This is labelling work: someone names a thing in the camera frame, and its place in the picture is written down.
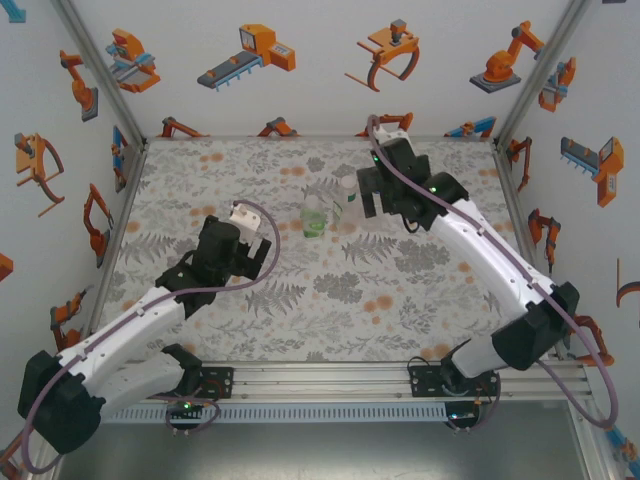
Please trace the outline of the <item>clear plastic bottle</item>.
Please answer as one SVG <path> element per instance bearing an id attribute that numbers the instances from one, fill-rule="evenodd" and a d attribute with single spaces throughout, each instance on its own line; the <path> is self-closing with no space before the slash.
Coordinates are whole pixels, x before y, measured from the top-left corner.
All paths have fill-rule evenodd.
<path id="1" fill-rule="evenodd" d="M 372 200 L 376 215 L 370 218 L 363 218 L 360 221 L 360 228 L 365 232 L 380 235 L 397 235 L 402 233 L 404 228 L 401 219 L 398 215 L 390 215 L 383 212 L 380 195 L 373 193 Z"/>

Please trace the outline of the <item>tall bottle green white label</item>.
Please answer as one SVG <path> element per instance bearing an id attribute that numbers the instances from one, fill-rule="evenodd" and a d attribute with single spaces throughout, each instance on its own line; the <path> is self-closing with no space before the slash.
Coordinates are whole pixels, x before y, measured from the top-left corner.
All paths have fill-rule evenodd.
<path id="1" fill-rule="evenodd" d="M 339 234 L 350 235 L 357 230 L 361 220 L 358 181 L 353 189 L 343 188 L 339 181 L 332 203 L 332 214 Z"/>

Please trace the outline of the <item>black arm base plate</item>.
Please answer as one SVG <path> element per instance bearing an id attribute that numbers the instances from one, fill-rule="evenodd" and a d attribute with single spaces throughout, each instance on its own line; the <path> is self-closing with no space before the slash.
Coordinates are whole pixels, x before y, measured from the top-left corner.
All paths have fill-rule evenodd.
<path id="1" fill-rule="evenodd" d="M 444 398 L 441 366 L 422 357 L 412 357 L 406 364 L 413 398 Z"/>
<path id="2" fill-rule="evenodd" d="M 234 369 L 232 367 L 203 367 L 196 397 L 213 401 L 229 399 L 232 395 L 233 384 Z"/>

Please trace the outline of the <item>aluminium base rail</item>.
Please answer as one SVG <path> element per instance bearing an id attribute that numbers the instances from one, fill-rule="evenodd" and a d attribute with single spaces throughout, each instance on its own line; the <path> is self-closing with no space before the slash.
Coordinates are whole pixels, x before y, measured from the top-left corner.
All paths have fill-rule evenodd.
<path id="1" fill-rule="evenodd" d="M 404 362 L 230 362 L 234 369 L 231 397 L 226 403 L 327 403 L 418 401 L 412 397 Z M 592 398 L 587 372 L 576 362 L 552 361 L 549 366 L 579 400 Z M 499 372 L 501 399 L 507 401 L 564 400 L 546 371 Z"/>

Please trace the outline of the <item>aluminium frame rail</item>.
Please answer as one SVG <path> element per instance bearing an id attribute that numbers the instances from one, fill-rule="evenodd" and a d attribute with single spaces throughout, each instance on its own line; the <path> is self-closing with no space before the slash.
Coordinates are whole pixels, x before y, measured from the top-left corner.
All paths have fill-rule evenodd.
<path id="1" fill-rule="evenodd" d="M 100 324 L 100 319 L 101 319 L 103 308 L 106 302 L 106 297 L 109 291 L 111 278 L 112 278 L 115 266 L 117 264 L 120 247 L 126 231 L 126 224 L 129 221 L 131 209 L 135 200 L 135 196 L 138 190 L 138 185 L 141 179 L 142 171 L 146 162 L 148 149 L 149 149 L 149 143 L 146 142 L 142 145 L 140 151 L 137 152 L 136 155 L 134 156 L 132 170 L 130 171 L 131 176 L 129 177 L 127 187 L 126 187 L 124 205 L 118 217 L 118 221 L 115 225 L 115 229 L 113 230 L 114 234 L 112 236 L 112 241 L 110 243 L 109 251 L 107 252 L 107 255 L 106 255 L 103 275 L 102 275 L 101 283 L 97 290 L 94 307 L 90 317 L 85 322 L 84 333 L 86 336 L 88 336 L 91 333 L 94 333 Z"/>
<path id="2" fill-rule="evenodd" d="M 517 240 L 520 255 L 533 267 L 536 267 L 536 248 L 532 242 L 527 217 L 518 198 L 517 188 L 511 175 L 506 154 L 493 142 L 493 156 L 498 171 L 506 206 L 514 227 L 514 235 Z"/>
<path id="3" fill-rule="evenodd" d="M 444 137 L 442 135 L 410 135 L 411 141 L 417 142 L 454 142 L 454 143 L 472 143 L 472 144 L 481 144 L 486 143 L 490 145 L 494 145 L 497 141 L 496 138 L 492 137 Z M 207 142 L 207 141 L 286 141 L 286 142 L 301 142 L 301 141 L 330 141 L 330 142 L 340 142 L 340 141 L 368 141 L 368 138 L 365 137 L 357 137 L 354 135 L 301 135 L 297 137 L 280 137 L 280 136 L 269 136 L 269 137 L 257 137 L 257 136 L 247 136 L 247 135 L 213 135 L 208 137 L 151 137 L 149 136 L 146 139 L 148 145 L 159 142 Z"/>

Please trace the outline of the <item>squat green label bottle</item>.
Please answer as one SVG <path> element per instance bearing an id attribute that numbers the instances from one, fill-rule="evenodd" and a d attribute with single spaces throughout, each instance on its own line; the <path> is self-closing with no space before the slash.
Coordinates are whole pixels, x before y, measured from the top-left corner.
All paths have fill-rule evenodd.
<path id="1" fill-rule="evenodd" d="M 300 220 L 305 238 L 315 239 L 324 235 L 327 216 L 324 204 L 317 196 L 309 195 L 304 199 L 300 210 Z"/>

